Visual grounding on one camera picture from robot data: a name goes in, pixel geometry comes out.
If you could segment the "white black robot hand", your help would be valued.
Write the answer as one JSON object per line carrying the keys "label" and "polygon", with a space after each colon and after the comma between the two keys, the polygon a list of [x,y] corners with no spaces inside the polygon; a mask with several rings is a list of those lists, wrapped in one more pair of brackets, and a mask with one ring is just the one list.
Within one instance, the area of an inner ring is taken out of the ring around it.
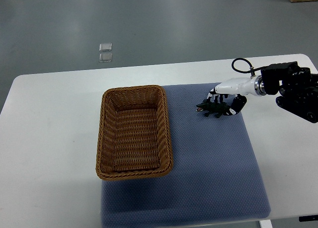
{"label": "white black robot hand", "polygon": [[238,114],[247,102],[246,95],[265,96],[266,92],[262,76],[240,77],[224,81],[216,85],[207,95],[206,102],[213,99],[213,103],[221,104],[223,98],[228,95],[235,95],[230,106],[222,113],[223,115],[232,116]]}

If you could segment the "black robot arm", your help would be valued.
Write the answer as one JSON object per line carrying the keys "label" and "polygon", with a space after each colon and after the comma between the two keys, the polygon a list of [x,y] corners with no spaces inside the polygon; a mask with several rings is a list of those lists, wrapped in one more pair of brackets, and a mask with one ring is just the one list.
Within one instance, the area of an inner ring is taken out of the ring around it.
{"label": "black robot arm", "polygon": [[297,62],[271,64],[260,68],[268,95],[280,94],[276,104],[311,123],[318,122],[318,75]]}

